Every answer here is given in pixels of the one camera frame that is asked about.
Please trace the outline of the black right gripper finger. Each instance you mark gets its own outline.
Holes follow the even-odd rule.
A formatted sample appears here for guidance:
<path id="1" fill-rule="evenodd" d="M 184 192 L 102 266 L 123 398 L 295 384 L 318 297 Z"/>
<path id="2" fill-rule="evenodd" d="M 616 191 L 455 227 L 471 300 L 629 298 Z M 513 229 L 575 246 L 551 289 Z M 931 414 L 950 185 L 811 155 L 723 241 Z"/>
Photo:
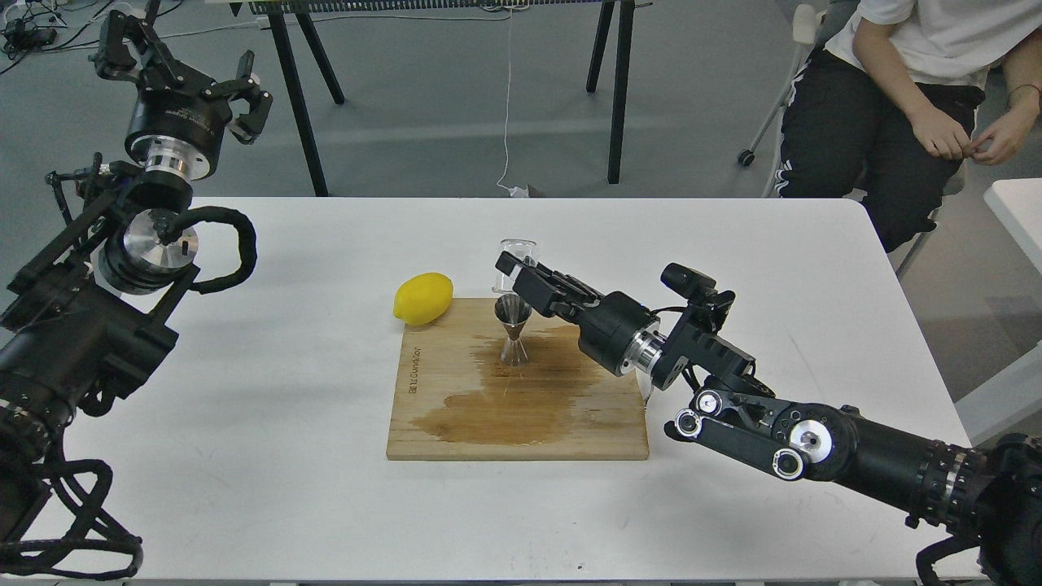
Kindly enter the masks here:
<path id="1" fill-rule="evenodd" d="M 514 267 L 513 291 L 543 317 L 576 322 L 578 316 L 603 300 L 588 283 L 546 267 Z"/>
<path id="2" fill-rule="evenodd" d="M 557 271 L 536 262 L 532 257 L 515 257 L 506 250 L 500 252 L 495 268 L 514 282 L 521 280 L 554 280 L 561 277 Z"/>

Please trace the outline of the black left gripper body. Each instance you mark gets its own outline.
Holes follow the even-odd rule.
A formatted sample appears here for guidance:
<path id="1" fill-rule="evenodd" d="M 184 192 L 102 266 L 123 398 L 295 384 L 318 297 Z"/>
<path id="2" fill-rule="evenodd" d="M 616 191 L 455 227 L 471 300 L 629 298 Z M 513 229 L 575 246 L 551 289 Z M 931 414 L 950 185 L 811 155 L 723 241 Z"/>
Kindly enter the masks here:
<path id="1" fill-rule="evenodd" d="M 210 177 L 216 171 L 225 126 L 231 109 L 199 96 L 140 96 L 125 139 L 127 155 L 145 163 L 156 141 L 176 143 L 193 152 L 190 181 Z"/>

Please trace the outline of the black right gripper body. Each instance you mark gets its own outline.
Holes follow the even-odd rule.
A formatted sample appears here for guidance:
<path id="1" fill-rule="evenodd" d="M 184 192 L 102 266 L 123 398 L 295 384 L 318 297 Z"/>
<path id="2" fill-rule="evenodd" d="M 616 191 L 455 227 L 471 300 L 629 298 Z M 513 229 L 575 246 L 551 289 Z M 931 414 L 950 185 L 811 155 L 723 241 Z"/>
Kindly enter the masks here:
<path id="1" fill-rule="evenodd" d="M 651 374 L 665 342 L 659 316 L 620 291 L 595 306 L 573 308 L 563 319 L 580 327 L 580 351 L 614 376 L 632 370 Z"/>

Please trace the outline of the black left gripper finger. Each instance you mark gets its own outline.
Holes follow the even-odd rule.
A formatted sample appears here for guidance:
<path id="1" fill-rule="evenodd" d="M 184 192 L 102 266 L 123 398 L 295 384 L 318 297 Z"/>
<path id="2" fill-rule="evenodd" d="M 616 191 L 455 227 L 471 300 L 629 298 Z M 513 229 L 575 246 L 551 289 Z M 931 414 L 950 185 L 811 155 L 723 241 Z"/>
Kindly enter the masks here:
<path id="1" fill-rule="evenodd" d="M 200 96 L 200 74 L 171 55 L 154 29 L 157 18 L 157 10 L 108 13 L 90 62 L 98 77 L 133 83 L 142 104 L 189 103 Z"/>
<path id="2" fill-rule="evenodd" d="M 223 104 L 229 111 L 228 104 L 234 101 L 245 101 L 248 111 L 241 112 L 230 122 L 230 131 L 239 143 L 253 144 L 260 137 L 267 122 L 273 97 L 268 90 L 260 88 L 260 82 L 253 76 L 253 64 L 256 53 L 246 50 L 239 59 L 237 77 L 229 81 L 212 83 L 202 90 L 202 96 L 210 103 Z"/>

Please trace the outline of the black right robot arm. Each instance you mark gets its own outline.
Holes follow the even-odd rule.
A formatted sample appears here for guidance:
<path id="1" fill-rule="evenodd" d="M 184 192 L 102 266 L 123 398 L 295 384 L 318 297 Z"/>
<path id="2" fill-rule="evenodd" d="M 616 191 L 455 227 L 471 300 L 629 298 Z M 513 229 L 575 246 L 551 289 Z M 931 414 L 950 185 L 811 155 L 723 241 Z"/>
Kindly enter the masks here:
<path id="1" fill-rule="evenodd" d="M 755 377 L 755 359 L 719 336 L 734 293 L 679 264 L 661 275 L 687 303 L 667 335 L 656 311 L 623 292 L 602 294 L 507 251 L 496 267 L 537 313 L 576 324 L 580 351 L 612 374 L 640 370 L 656 390 L 684 379 L 693 397 L 663 424 L 667 437 L 782 481 L 838 483 L 901 509 L 912 529 L 945 527 L 948 538 L 917 553 L 923 584 L 940 584 L 935 563 L 963 550 L 979 550 L 994 584 L 1041 581 L 1038 438 L 1013 433 L 988 450 L 961 448 L 871 422 L 852 405 L 782 400 Z"/>

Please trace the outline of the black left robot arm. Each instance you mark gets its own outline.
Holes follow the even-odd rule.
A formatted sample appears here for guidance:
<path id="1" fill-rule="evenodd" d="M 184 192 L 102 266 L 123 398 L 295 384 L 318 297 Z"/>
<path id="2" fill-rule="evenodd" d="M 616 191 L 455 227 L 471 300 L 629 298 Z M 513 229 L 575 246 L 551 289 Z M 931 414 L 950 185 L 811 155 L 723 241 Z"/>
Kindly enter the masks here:
<path id="1" fill-rule="evenodd" d="M 94 155 L 47 177 L 63 233 L 10 283 L 2 326 L 2 571 L 116 581 L 142 564 L 142 539 L 103 504 L 111 467 L 70 461 L 64 432 L 134 393 L 174 348 L 167 320 L 187 292 L 210 294 L 256 269 L 256 229 L 230 207 L 192 207 L 225 130 L 242 144 L 263 130 L 272 97 L 252 75 L 215 81 L 175 59 L 144 16 L 107 15 L 92 62 L 103 79 L 138 91 L 125 162 Z"/>

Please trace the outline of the person right hand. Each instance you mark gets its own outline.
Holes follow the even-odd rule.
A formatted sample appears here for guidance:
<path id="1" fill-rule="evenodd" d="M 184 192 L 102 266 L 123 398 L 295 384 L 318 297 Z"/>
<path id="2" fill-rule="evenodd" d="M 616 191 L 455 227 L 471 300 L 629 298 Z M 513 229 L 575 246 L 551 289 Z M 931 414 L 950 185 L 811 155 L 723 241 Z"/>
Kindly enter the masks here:
<path id="1" fill-rule="evenodd" d="M 928 155 L 943 160 L 961 160 L 971 153 L 971 140 L 959 122 L 933 104 L 917 107 L 907 114 L 915 138 Z"/>

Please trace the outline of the person left hand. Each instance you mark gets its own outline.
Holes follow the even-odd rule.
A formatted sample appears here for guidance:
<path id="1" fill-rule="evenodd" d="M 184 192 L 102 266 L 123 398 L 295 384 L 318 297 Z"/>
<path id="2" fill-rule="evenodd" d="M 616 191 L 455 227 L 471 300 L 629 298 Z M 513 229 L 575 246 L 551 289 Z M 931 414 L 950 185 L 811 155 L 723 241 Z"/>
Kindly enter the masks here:
<path id="1" fill-rule="evenodd" d="M 976 164 L 1003 164 L 1026 143 L 1026 136 L 1040 114 L 1037 103 L 1010 107 L 970 144 L 969 156 Z"/>

